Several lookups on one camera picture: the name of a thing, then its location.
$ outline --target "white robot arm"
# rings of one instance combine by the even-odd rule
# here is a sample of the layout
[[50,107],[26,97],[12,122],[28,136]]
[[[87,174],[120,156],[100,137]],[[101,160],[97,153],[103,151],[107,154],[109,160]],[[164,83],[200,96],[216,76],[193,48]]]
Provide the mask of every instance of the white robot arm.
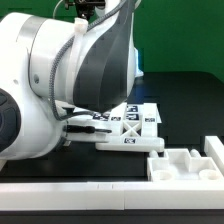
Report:
[[86,114],[126,100],[136,71],[134,7],[135,0],[107,0],[103,18],[81,20],[75,31],[71,23],[19,13],[1,21],[0,159],[39,157],[66,139],[67,119],[83,113],[66,114],[55,100]]

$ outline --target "white plastic part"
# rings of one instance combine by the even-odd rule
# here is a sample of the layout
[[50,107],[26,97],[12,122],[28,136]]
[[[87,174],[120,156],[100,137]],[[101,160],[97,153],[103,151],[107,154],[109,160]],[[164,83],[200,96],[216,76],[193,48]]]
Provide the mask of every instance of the white plastic part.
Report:
[[152,181],[171,181],[175,179],[175,175],[169,170],[156,170],[153,172]]
[[86,183],[0,184],[0,210],[86,210],[86,188]]
[[65,122],[54,119],[48,100],[36,96],[28,80],[27,49],[16,43],[0,43],[0,88],[17,102],[21,129],[0,159],[24,159],[50,152],[63,137]]
[[70,144],[71,144],[71,141],[68,141],[68,140],[67,140],[67,141],[65,141],[65,143],[64,143],[64,145],[63,145],[63,146],[64,146],[64,147],[69,147],[69,146],[70,146]]
[[164,140],[158,137],[161,123],[157,105],[127,105],[123,103],[110,113],[112,133],[108,143],[97,143],[98,150],[163,152]]
[[125,209],[223,209],[223,181],[125,183]]
[[[30,83],[39,96],[49,97],[49,77],[53,60],[62,46],[74,35],[74,25],[57,20],[46,20],[40,27],[33,44],[30,59]],[[71,49],[61,59],[55,78],[55,99],[66,102],[66,75]],[[34,76],[40,82],[35,83]]]
[[148,158],[147,173],[152,181],[160,177],[179,181],[223,179],[212,158],[191,157],[187,149],[165,149],[164,158]]
[[205,153],[213,158],[224,175],[224,145],[217,136],[205,137]]
[[139,52],[138,50],[135,48],[135,60],[136,60],[136,73],[135,73],[135,78],[138,78],[138,77],[142,77],[144,76],[144,73],[143,71],[141,71],[139,69]]
[[124,210],[124,190],[116,183],[87,183],[87,210]]
[[195,158],[200,158],[201,157],[200,153],[196,149],[192,149],[190,151],[190,154],[191,154],[192,157],[195,157]]
[[222,180],[223,176],[217,170],[202,170],[199,172],[200,180]]
[[80,51],[83,47],[84,35],[87,32],[88,21],[85,19],[75,18],[74,24],[74,41],[72,45],[72,50],[70,52],[67,76],[66,76],[66,89],[65,96],[66,102],[73,103],[73,91],[74,83],[78,74],[78,61],[80,57]]
[[155,150],[153,150],[149,153],[149,157],[150,158],[159,158],[159,155]]

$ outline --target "green wall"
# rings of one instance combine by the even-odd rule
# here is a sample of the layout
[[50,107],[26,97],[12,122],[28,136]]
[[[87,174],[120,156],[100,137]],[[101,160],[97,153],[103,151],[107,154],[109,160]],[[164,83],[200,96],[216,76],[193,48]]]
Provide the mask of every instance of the green wall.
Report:
[[[51,17],[57,0],[1,0],[0,16],[17,11]],[[73,21],[74,9],[58,11]],[[142,0],[134,40],[145,72],[202,71],[224,81],[224,0]]]

